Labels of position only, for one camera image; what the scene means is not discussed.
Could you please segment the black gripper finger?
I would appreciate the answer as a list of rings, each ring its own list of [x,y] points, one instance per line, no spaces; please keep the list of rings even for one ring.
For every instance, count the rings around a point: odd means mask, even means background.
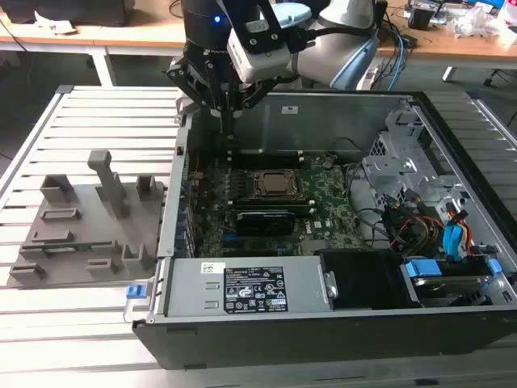
[[[228,146],[235,145],[234,128],[237,119],[246,109],[256,106],[277,86],[277,78],[254,82],[250,85],[232,82],[228,86]]]
[[[179,59],[166,76],[194,103],[219,120],[219,146],[228,146],[228,59]]]

